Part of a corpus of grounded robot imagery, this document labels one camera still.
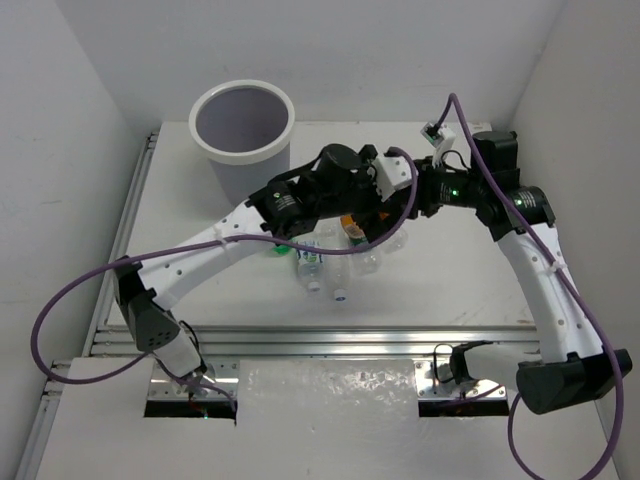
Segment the aluminium left side rail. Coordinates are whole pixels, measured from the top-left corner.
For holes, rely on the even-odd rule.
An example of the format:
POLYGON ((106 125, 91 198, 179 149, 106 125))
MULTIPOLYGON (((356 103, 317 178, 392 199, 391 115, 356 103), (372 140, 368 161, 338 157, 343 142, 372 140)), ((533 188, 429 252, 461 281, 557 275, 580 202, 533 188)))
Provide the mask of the aluminium left side rail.
MULTIPOLYGON (((140 205, 144 184, 151 165, 151 160, 159 138, 159 130, 152 131, 144 140, 140 150, 133 176, 128 188, 124 207, 121 212, 115 239, 109 255, 109 262, 126 254, 136 215, 140 205)), ((98 298, 95 303, 88 332, 85 338, 82 356, 92 354, 93 345, 99 333, 124 328, 119 309, 115 302, 114 275, 112 271, 103 274, 98 298)))

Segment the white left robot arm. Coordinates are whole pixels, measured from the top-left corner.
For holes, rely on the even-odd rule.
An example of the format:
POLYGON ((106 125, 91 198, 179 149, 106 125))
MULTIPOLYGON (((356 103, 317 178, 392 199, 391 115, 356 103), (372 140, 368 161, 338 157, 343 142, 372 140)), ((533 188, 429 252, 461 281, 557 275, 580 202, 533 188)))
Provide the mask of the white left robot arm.
POLYGON ((377 216, 397 201, 401 211, 392 216, 392 226, 376 227, 368 235, 369 244, 377 245, 407 218, 417 180, 411 159, 398 153, 329 144, 314 160, 275 176, 185 243, 139 258, 122 257, 114 268, 115 299, 137 349, 174 378, 195 376, 204 370, 204 361, 171 313, 184 296, 239 261, 312 232, 321 220, 377 216))

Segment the grey bin with white rim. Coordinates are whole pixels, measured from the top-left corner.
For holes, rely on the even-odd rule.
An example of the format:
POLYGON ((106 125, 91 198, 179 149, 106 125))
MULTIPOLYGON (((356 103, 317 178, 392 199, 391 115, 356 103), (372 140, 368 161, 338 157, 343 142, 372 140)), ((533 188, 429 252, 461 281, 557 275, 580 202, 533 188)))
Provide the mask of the grey bin with white rim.
POLYGON ((194 143, 233 205, 289 170, 294 125, 289 96, 252 79, 211 88, 194 103, 188 119, 194 143))

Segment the green plastic bottle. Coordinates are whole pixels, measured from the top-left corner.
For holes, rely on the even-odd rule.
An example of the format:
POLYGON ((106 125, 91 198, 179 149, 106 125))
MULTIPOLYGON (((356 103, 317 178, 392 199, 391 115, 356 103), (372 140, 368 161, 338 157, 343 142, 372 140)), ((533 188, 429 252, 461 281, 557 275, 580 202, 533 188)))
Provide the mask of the green plastic bottle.
POLYGON ((291 241, 289 241, 286 244, 276 243, 271 248, 270 254, 274 256, 285 256, 293 250, 292 248, 293 245, 294 245, 294 242, 291 242, 291 241))

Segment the clear bottle dark green label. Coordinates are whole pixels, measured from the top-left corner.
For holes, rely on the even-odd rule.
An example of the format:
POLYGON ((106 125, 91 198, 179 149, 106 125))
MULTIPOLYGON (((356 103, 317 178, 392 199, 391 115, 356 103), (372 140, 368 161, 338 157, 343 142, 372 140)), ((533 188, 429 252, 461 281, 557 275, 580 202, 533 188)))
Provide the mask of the clear bottle dark green label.
POLYGON ((402 250, 408 243, 408 238, 407 231, 400 228, 380 246, 352 255, 351 262, 354 272, 359 276, 376 273, 382 265, 383 256, 392 255, 402 250))

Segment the clear unlabelled bottle blue cap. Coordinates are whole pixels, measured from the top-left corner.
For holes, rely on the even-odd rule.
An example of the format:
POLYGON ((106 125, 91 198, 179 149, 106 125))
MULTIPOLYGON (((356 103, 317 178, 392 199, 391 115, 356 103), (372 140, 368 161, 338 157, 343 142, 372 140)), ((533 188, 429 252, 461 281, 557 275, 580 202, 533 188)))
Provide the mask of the clear unlabelled bottle blue cap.
MULTIPOLYGON (((347 243, 341 228, 336 224, 330 225, 326 231, 326 248, 343 250, 347 243)), ((347 255, 328 255, 326 257, 326 279, 329 290, 337 302, 348 298, 348 288, 351 280, 351 265, 347 255)))

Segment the orange juice bottle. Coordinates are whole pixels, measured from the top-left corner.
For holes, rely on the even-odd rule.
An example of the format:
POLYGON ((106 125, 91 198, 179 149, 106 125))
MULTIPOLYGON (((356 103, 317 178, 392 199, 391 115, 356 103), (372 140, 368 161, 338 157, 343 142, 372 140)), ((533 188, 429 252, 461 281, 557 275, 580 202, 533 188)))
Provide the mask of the orange juice bottle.
POLYGON ((388 213, 344 215, 340 225, 352 245, 371 243, 383 236, 388 227, 385 223, 388 213))

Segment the clear bottle green white label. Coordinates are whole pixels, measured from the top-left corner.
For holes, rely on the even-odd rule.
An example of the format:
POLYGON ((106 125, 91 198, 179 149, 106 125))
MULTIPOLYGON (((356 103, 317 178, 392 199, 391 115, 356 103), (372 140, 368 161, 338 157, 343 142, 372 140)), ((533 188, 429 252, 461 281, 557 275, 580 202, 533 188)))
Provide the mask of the clear bottle green white label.
POLYGON ((308 292, 318 292, 323 276, 323 256, 308 250, 296 250, 297 278, 308 292))

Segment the aluminium front rail frame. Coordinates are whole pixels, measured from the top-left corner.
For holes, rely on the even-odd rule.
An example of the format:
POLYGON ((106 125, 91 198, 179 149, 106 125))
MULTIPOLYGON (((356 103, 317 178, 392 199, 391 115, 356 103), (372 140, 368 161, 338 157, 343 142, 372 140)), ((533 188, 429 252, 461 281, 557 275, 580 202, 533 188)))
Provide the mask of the aluminium front rail frame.
POLYGON ((595 400, 595 356, 570 353, 545 362, 530 328, 462 330, 201 329, 189 331, 206 374, 175 381, 153 374, 145 414, 158 418, 234 419, 243 358, 379 360, 409 358, 422 417, 506 416, 514 390, 541 415, 595 400))

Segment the white front cover panel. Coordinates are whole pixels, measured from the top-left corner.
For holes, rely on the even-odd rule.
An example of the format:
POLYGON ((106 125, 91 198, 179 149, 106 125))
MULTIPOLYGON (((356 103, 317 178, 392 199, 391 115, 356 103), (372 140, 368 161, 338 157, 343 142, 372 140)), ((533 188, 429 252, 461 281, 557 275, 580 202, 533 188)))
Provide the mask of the white front cover panel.
POLYGON ((237 399, 240 425, 269 416, 342 419, 417 411, 409 360, 244 360, 237 399))

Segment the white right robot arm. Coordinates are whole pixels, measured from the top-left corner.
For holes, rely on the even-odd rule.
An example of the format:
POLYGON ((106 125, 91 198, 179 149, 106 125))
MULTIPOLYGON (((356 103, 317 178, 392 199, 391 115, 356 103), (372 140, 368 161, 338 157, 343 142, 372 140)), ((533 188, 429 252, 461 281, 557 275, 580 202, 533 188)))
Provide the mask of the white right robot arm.
POLYGON ((516 134, 473 134, 471 165, 463 169, 445 162, 453 132, 427 126, 422 134, 435 151, 418 164, 420 213, 431 217, 443 206, 474 210, 514 271, 538 333, 535 353, 511 352, 487 341, 455 348, 450 360, 455 381, 471 380, 477 357, 536 414, 599 400, 614 390, 632 360, 625 349, 606 352, 579 302, 562 262, 551 205, 540 188, 520 182, 516 134))

